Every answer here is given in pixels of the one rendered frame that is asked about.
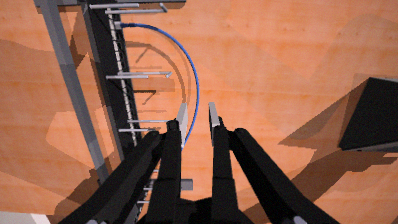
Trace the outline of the blue cable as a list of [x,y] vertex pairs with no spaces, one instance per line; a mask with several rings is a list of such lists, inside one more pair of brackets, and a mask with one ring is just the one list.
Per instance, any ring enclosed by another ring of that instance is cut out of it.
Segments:
[[192,121],[191,127],[190,127],[190,129],[189,129],[189,132],[188,132],[188,134],[187,134],[187,136],[186,136],[186,138],[185,138],[185,143],[184,143],[184,146],[185,146],[185,144],[186,144],[186,142],[187,142],[187,140],[188,140],[188,138],[189,138],[189,136],[190,136],[190,134],[191,134],[191,131],[192,131],[192,129],[193,129],[195,120],[196,120],[196,116],[197,116],[197,112],[198,112],[198,107],[199,107],[199,97],[200,97],[199,81],[198,81],[198,76],[197,76],[197,72],[196,72],[195,66],[194,66],[194,64],[193,64],[193,61],[192,61],[192,59],[190,58],[190,56],[189,56],[189,54],[187,53],[187,51],[185,50],[185,48],[184,48],[174,37],[172,37],[172,36],[171,36],[170,34],[168,34],[167,32],[165,32],[165,31],[163,31],[163,30],[161,30],[161,29],[159,29],[159,28],[157,28],[157,27],[154,27],[154,26],[151,26],[151,25],[147,25],[147,24],[129,23],[129,27],[131,27],[131,28],[133,28],[133,27],[144,27],[144,28],[149,28],[149,29],[152,29],[152,30],[155,30],[155,31],[158,31],[158,32],[164,34],[165,36],[167,36],[168,38],[170,38],[172,41],[174,41],[174,42],[181,48],[181,50],[184,52],[184,54],[186,55],[186,57],[188,58],[188,60],[189,60],[189,62],[190,62],[190,64],[191,64],[191,66],[192,66],[192,69],[193,69],[193,72],[194,72],[194,75],[195,75],[195,80],[196,80],[197,101],[196,101],[196,108],[195,108],[195,113],[194,113],[193,121]]

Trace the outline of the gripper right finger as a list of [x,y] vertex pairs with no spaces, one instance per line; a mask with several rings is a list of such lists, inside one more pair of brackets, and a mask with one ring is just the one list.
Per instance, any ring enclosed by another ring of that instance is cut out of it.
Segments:
[[241,224],[230,150],[271,224],[341,224],[303,196],[246,129],[227,130],[214,102],[209,102],[209,125],[213,147],[211,224]]

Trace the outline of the black metal rack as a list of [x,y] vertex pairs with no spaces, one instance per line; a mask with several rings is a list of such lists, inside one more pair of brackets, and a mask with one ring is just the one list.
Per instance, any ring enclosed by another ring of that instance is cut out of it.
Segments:
[[[132,79],[149,78],[148,75],[172,75],[172,72],[130,72],[120,14],[167,13],[162,3],[186,2],[186,0],[33,0],[41,12],[62,72],[73,108],[91,155],[99,179],[99,187],[109,176],[100,145],[93,127],[80,81],[73,62],[58,6],[80,6],[103,93],[113,135],[121,162],[142,139],[141,132],[156,129],[140,129],[135,122],[167,122],[170,120],[139,120]],[[39,3],[38,3],[39,2]],[[88,3],[88,4],[87,4]],[[127,3],[127,4],[115,4]],[[159,3],[162,9],[120,10],[137,8],[138,3]],[[40,5],[40,6],[39,6]],[[88,8],[89,7],[89,8]],[[109,11],[114,10],[114,11]],[[92,24],[91,24],[92,22]],[[93,28],[92,28],[93,25]],[[94,30],[93,30],[94,29]],[[94,32],[93,32],[94,31]],[[95,36],[94,36],[95,35]],[[101,67],[101,63],[102,67]],[[103,68],[103,71],[102,71]],[[103,74],[104,72],[104,74]],[[110,76],[128,75],[128,76]]]

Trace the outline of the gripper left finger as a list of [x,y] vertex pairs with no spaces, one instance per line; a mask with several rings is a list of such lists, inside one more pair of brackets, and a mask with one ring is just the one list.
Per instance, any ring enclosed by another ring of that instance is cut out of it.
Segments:
[[57,224],[124,224],[160,159],[144,224],[175,224],[187,124],[187,103],[181,103],[177,117],[166,122],[167,133],[148,132],[95,193]]

